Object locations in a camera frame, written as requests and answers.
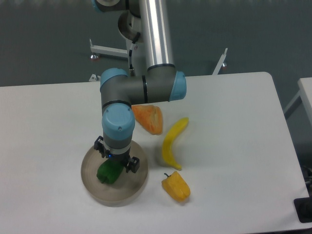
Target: metal arm tube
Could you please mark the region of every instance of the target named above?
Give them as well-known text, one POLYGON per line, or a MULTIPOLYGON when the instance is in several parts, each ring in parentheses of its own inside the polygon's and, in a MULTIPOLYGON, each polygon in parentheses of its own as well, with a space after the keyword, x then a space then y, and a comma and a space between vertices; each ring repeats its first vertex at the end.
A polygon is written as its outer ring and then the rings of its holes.
POLYGON ((165 0, 140 0, 140 12, 148 68, 174 64, 165 0))

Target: green pepper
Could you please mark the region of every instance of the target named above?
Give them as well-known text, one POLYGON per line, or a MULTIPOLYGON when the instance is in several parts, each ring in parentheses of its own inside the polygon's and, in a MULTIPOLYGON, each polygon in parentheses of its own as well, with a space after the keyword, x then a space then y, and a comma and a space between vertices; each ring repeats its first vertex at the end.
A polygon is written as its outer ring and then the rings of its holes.
POLYGON ((113 184, 120 176, 123 165, 120 162, 106 160, 97 170, 97 178, 101 183, 113 184))

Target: round plate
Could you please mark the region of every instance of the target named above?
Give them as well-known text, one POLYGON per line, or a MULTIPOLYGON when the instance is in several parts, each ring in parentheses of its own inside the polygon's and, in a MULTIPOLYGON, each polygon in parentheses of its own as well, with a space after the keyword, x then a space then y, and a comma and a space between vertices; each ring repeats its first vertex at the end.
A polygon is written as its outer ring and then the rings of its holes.
POLYGON ((131 198, 134 199, 137 197, 134 195, 138 195, 138 192, 142 191, 140 188, 144 185, 148 173, 146 154, 137 143, 132 141, 130 156, 140 159, 138 171, 126 173, 124 168, 114 184, 102 184, 97 178, 97 172, 99 166, 107 159, 102 158, 99 151, 93 147, 90 148, 82 161, 81 179, 86 189, 96 200, 104 205, 116 205, 131 198))

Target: gray floor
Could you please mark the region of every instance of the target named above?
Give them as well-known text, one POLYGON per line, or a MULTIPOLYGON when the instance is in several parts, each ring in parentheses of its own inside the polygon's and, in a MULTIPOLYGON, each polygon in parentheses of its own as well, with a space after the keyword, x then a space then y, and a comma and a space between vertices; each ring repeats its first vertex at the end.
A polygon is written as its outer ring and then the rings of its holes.
MULTIPOLYGON (((282 107, 298 91, 298 79, 312 77, 312 1, 168 0, 167 5, 175 64, 187 76, 210 75, 228 47, 223 73, 270 73, 282 107)), ((92 73, 127 69, 125 60, 89 60, 89 38, 125 48, 119 15, 95 12, 90 0, 0 0, 0 86, 86 82, 92 73)), ((302 106, 288 125, 300 162, 312 166, 312 127, 302 106)))

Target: cable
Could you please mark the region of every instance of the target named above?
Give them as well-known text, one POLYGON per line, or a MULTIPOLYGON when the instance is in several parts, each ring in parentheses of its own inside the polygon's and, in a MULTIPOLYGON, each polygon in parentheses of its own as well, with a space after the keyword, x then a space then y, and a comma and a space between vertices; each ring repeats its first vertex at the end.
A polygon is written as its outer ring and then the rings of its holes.
POLYGON ((132 65, 132 51, 134 50, 136 42, 138 41, 140 36, 141 36, 141 33, 137 33, 136 34, 135 38, 133 38, 133 40, 132 40, 132 44, 131 44, 131 47, 130 47, 130 50, 129 50, 128 60, 129 60, 129 69, 130 70, 133 69, 133 65, 132 65))

